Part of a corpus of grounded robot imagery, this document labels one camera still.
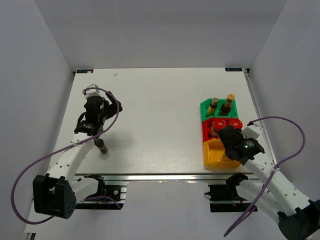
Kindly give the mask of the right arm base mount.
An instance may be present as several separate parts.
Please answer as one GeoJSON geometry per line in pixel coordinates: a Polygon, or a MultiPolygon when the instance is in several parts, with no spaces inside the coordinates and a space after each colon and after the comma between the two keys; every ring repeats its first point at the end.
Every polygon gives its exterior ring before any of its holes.
{"type": "Polygon", "coordinates": [[[243,173],[235,173],[225,180],[225,184],[211,184],[204,196],[209,199],[211,213],[242,213],[251,204],[240,197],[236,187],[249,178],[243,173]]]}

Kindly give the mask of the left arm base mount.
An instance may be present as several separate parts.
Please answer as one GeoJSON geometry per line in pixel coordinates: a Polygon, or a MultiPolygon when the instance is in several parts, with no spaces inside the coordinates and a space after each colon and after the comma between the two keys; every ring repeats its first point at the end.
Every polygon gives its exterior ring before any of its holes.
{"type": "Polygon", "coordinates": [[[74,179],[71,187],[79,210],[121,210],[127,193],[125,185],[94,174],[74,179]]]}

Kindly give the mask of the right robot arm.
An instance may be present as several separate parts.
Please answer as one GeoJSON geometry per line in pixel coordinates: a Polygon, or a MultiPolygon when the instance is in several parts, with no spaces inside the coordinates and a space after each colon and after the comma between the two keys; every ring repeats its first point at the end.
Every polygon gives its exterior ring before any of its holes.
{"type": "Polygon", "coordinates": [[[259,188],[237,173],[226,180],[226,195],[250,201],[274,220],[286,239],[306,240],[320,229],[320,202],[298,190],[269,160],[257,140],[263,131],[257,124],[243,130],[228,125],[217,131],[225,155],[240,162],[263,184],[259,188]]]}

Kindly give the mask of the black cap spice jar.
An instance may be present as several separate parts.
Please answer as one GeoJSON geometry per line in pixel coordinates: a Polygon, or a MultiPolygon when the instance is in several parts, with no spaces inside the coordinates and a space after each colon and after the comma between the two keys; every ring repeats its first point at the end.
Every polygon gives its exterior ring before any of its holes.
{"type": "Polygon", "coordinates": [[[100,138],[96,140],[95,146],[99,149],[100,153],[103,155],[107,154],[109,151],[104,141],[100,138]]]}

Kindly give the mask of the yellow cap sauce bottle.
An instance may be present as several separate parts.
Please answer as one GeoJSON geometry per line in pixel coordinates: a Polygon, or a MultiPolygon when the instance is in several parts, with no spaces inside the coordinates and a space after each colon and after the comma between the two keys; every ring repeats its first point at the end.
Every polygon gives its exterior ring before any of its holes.
{"type": "Polygon", "coordinates": [[[225,99],[224,103],[220,108],[220,114],[222,116],[227,116],[230,113],[234,100],[235,100],[234,94],[230,93],[227,95],[227,98],[225,99]]]}

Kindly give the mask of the red lid jar front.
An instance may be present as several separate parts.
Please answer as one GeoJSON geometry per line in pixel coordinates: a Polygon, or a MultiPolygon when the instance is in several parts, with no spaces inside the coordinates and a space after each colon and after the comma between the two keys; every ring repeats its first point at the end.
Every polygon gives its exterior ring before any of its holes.
{"type": "Polygon", "coordinates": [[[230,126],[232,126],[234,129],[242,129],[243,128],[243,123],[238,118],[229,118],[228,124],[230,126]]]}

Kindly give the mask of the red lid jar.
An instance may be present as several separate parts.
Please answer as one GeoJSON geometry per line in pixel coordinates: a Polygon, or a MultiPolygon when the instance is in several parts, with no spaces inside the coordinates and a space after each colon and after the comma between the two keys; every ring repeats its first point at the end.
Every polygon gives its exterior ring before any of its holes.
{"type": "Polygon", "coordinates": [[[230,126],[232,126],[234,129],[242,129],[243,128],[243,123],[238,118],[229,118],[228,124],[230,126]]]}
{"type": "Polygon", "coordinates": [[[221,118],[215,118],[211,124],[211,128],[209,131],[209,137],[218,137],[217,131],[225,128],[228,125],[226,120],[221,118]]]}

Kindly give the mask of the small yellow label bottle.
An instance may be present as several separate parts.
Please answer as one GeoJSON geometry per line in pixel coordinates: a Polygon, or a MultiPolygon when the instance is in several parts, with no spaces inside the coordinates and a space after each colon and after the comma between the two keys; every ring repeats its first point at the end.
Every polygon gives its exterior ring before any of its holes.
{"type": "Polygon", "coordinates": [[[209,117],[209,116],[213,116],[215,114],[215,111],[217,109],[217,106],[218,106],[218,102],[219,102],[219,99],[214,97],[210,104],[209,104],[209,107],[207,109],[207,112],[206,112],[206,117],[209,117]]]}

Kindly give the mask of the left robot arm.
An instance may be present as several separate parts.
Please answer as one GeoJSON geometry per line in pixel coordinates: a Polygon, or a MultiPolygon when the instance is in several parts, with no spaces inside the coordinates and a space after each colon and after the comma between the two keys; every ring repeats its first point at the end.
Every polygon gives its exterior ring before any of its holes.
{"type": "Polygon", "coordinates": [[[83,90],[85,111],[77,120],[70,145],[45,175],[37,175],[32,183],[33,204],[36,213],[68,219],[76,206],[87,198],[99,200],[106,194],[104,178],[87,174],[74,180],[76,172],[93,147],[101,154],[108,149],[100,138],[106,132],[105,121],[117,119],[121,103],[110,91],[92,84],[83,90]]]}

